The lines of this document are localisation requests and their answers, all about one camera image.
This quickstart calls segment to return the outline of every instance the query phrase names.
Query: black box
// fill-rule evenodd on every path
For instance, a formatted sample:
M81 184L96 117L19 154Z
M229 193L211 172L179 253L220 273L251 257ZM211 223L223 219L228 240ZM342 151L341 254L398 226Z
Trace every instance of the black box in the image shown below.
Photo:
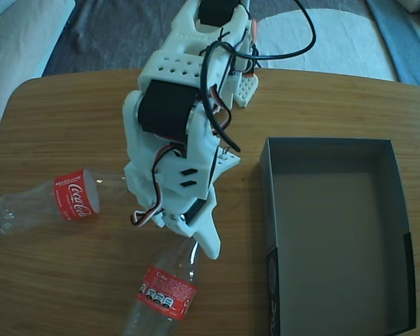
M269 138L260 168L269 334L414 329L411 234L391 141Z

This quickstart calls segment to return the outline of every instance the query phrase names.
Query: red bottle label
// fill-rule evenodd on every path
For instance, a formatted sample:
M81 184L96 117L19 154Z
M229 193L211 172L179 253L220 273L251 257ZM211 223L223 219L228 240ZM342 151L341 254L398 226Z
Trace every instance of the red bottle label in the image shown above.
M56 178L54 191L59 211L66 221L96 214L85 191L84 170Z
M137 299L166 316L183 320L196 292L193 285L150 266Z

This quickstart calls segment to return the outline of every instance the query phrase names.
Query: white perforated bracket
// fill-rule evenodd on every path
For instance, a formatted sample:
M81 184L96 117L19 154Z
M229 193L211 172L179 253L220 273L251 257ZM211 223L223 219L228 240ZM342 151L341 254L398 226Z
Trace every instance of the white perforated bracket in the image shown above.
M258 88L258 77L242 76L241 83L238 87L238 92L235 93L234 100L239 107L246 107L253 97L253 94Z

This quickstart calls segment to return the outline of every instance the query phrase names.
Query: empty plastic bottle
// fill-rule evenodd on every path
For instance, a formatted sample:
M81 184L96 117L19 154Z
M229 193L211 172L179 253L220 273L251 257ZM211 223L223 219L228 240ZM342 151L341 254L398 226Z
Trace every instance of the empty plastic bottle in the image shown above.
M170 336L186 316L197 289L199 246L182 237L148 268L122 336Z
M77 221L102 212L126 195L123 174L83 169L37 187L0 197L0 231L4 235L36 226Z

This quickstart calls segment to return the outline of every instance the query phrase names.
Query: white 3d-printed robot arm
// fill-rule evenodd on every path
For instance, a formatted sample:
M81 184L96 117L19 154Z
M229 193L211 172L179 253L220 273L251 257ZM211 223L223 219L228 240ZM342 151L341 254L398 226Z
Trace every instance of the white 3d-printed robot arm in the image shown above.
M239 158L219 146L200 101L200 76L205 49L218 39L242 53L251 51L249 1L242 3L246 8L236 6L230 21L214 27L198 18L201 1L188 0L172 22L164 45L144 67L139 90L131 92L123 106L131 160L125 167L129 191L158 226L193 236L212 259L221 248L211 215L216 206L213 184ZM216 85L229 109L234 99L245 106L258 86L254 75L228 73L230 58L230 53L219 48L208 68L208 88ZM245 59L234 62L235 69L248 65ZM187 99L190 104L184 108Z

